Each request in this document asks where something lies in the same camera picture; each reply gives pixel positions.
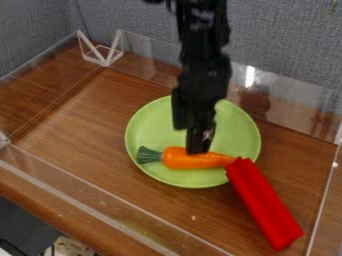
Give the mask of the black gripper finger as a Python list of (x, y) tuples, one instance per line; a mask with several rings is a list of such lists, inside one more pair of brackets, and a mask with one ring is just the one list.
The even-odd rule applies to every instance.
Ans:
[(192, 127), (186, 130), (185, 150), (188, 154), (206, 153), (215, 136), (216, 124)]

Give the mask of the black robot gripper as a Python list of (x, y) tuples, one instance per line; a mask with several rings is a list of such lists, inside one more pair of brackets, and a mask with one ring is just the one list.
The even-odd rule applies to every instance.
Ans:
[(176, 130), (208, 125), (213, 106), (225, 97), (231, 60), (221, 48), (229, 41), (227, 0), (177, 0), (176, 25), (181, 73), (172, 90)]

